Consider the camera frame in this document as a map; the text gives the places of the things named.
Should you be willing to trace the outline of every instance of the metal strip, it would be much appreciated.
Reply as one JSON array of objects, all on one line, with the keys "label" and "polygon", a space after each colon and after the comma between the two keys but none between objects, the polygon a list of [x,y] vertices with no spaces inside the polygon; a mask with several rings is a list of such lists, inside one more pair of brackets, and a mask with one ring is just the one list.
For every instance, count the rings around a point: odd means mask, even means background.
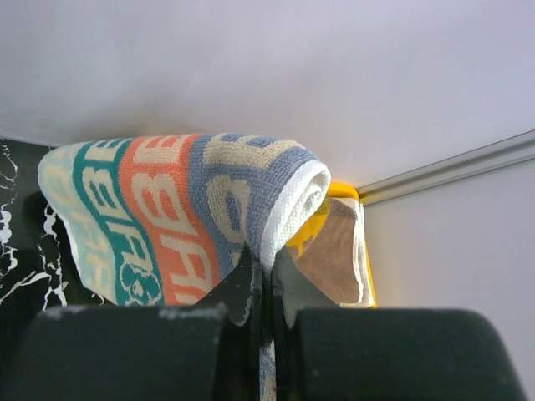
[{"label": "metal strip", "polygon": [[535,130],[357,189],[365,205],[535,159]]}]

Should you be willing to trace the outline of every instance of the multicolored towel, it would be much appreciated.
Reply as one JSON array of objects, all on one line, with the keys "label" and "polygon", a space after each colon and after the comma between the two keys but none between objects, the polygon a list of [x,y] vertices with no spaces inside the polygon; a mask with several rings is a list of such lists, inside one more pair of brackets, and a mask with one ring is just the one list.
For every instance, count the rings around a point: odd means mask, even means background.
[{"label": "multicolored towel", "polygon": [[87,288],[119,305],[193,304],[245,243],[271,268],[330,173],[291,140],[171,135],[58,148],[38,182]]}]

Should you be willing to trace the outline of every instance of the white wall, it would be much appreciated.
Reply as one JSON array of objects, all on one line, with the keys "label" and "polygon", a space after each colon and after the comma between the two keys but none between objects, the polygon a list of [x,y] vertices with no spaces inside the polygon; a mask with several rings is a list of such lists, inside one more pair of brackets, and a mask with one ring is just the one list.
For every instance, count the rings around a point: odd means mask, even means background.
[{"label": "white wall", "polygon": [[284,136],[369,184],[535,127],[534,20],[528,0],[3,1],[0,135]]},{"label": "white wall", "polygon": [[462,307],[501,333],[535,399],[535,162],[365,208],[380,306]]}]

